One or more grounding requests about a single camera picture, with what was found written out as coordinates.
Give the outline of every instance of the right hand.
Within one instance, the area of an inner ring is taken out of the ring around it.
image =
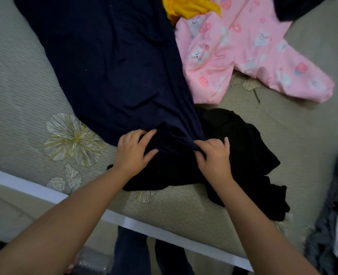
[[[219,139],[194,141],[206,154],[205,159],[201,152],[195,151],[198,168],[212,186],[232,180],[229,139],[225,137],[224,142],[223,144]]]

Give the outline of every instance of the forearm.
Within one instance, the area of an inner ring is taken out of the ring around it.
[[[255,274],[318,274],[233,179],[214,188],[225,204]]]
[[[0,274],[63,274],[127,179],[106,171],[0,251]]]

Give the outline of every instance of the white bed frame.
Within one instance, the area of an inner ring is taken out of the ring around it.
[[[6,186],[8,188],[20,191],[22,193],[31,195],[33,197],[52,202],[59,203],[63,199],[67,198],[68,195],[60,193],[58,191],[49,189],[42,185],[36,184],[31,181],[21,179],[0,171],[0,185]],[[247,259],[235,256],[233,254],[227,253],[220,249],[205,245],[188,238],[173,234],[171,232],[165,231],[163,229],[157,228],[152,225],[145,224],[143,222],[137,221],[135,219],[126,217],[122,214],[116,213],[107,209],[102,216],[102,220],[125,227],[127,229],[140,232],[142,234],[151,236],[153,238],[172,243],[174,245],[183,247],[185,249],[194,251],[199,254],[229,263],[240,268],[253,271],[249,261]]]

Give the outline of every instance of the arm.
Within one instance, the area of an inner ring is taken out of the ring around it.
[[[123,135],[111,169],[51,208],[0,251],[0,275],[63,274],[118,191],[158,152],[144,156],[155,133]]]
[[[317,270],[274,227],[231,175],[228,138],[195,141],[198,167],[223,201],[257,275],[318,275]]]

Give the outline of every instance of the hand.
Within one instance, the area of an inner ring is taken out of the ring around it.
[[[128,180],[141,172],[159,151],[154,149],[144,156],[146,146],[156,131],[156,129],[153,129],[146,132],[139,129],[122,135],[118,141],[118,149],[113,168],[126,176]]]
[[[201,152],[195,151],[198,167],[212,186],[232,180],[229,139],[225,137],[224,142],[225,144],[219,139],[194,141],[206,154],[205,159]]]

